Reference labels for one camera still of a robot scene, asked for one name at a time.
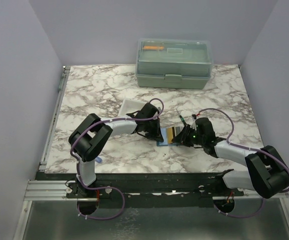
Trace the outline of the black stripe grey card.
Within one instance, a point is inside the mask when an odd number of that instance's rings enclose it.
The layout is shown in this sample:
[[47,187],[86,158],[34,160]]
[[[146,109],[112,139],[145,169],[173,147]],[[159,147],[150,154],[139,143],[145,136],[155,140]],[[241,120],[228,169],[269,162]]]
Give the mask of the black stripe grey card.
[[175,136],[179,135],[180,132],[183,130],[183,127],[177,126],[174,128]]

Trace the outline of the blue leather card holder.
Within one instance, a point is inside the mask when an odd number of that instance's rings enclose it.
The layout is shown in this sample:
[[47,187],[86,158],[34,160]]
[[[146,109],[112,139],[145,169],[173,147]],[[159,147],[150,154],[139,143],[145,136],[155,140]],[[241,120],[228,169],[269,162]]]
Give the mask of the blue leather card holder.
[[157,141],[157,142],[156,142],[156,145],[157,145],[158,147],[178,146],[178,145],[175,144],[175,143],[167,144],[166,129],[167,129],[167,128],[161,128],[161,133],[162,133],[162,136],[163,136],[163,142]]

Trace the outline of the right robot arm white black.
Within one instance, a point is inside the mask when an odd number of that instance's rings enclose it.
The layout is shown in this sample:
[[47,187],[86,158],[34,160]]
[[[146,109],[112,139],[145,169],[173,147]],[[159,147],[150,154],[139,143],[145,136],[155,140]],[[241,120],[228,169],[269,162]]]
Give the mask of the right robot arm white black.
[[247,189],[269,199],[289,188],[287,166],[274,147],[267,145],[251,149],[234,146],[225,138],[216,136],[207,117],[197,118],[193,125],[186,124],[172,142],[186,147],[198,145],[214,158],[230,160],[247,168],[246,171],[229,170],[215,182],[215,192],[220,196],[226,196],[233,189]]

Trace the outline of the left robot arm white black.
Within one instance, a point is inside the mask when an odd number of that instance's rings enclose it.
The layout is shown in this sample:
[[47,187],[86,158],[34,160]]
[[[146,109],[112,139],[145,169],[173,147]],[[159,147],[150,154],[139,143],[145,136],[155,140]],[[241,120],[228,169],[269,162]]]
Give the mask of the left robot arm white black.
[[157,108],[153,101],[162,102],[153,98],[146,102],[140,110],[128,113],[121,117],[100,118],[95,113],[89,114],[70,135],[68,142],[71,146],[70,155],[76,159],[76,187],[67,186],[71,192],[69,198],[81,194],[85,198],[94,193],[100,197],[101,190],[116,190],[113,186],[96,187],[95,159],[100,155],[109,138],[120,135],[139,135],[148,140],[162,142],[160,115],[164,111],[164,104]]

